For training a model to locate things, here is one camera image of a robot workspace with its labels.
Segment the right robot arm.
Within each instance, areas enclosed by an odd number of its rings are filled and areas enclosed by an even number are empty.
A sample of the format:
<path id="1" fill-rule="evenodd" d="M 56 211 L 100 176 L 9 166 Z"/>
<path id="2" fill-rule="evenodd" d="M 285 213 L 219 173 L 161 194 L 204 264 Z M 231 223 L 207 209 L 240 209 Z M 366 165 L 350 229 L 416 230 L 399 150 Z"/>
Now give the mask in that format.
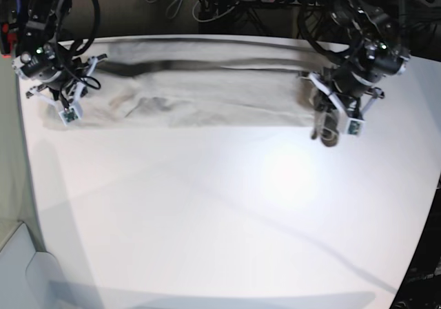
<path id="1" fill-rule="evenodd" d="M 86 41 L 77 39 L 66 48 L 60 44 L 63 24 L 72 0 L 17 1 L 17 42 L 12 49 L 12 67 L 24 80 L 39 82 L 36 92 L 48 90 L 55 101 L 69 103 L 75 92 L 84 96 L 101 84 L 92 77 L 92 65 L 81 55 L 94 42 L 101 22 L 98 0 L 92 2 L 92 29 Z"/>

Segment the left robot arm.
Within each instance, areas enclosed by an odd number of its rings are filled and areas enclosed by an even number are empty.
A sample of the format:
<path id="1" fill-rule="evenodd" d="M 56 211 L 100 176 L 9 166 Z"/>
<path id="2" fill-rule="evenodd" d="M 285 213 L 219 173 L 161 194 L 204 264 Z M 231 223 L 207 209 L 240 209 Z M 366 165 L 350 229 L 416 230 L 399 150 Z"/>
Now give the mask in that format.
<path id="1" fill-rule="evenodd" d="M 338 106 L 343 110 L 353 107 L 359 112 L 361 97 L 373 94 L 377 82 L 405 70 L 409 52 L 401 44 L 399 32 L 390 35 L 381 28 L 383 13 L 377 17 L 370 15 L 361 0 L 325 0 L 325 10 L 334 24 L 347 31 L 350 44 L 340 52 L 322 47 L 307 28 L 306 11 L 310 1 L 305 0 L 300 7 L 299 33 L 318 54 L 335 65 L 318 75 L 318 84 L 324 88 L 314 107 L 323 112 L 332 112 Z"/>

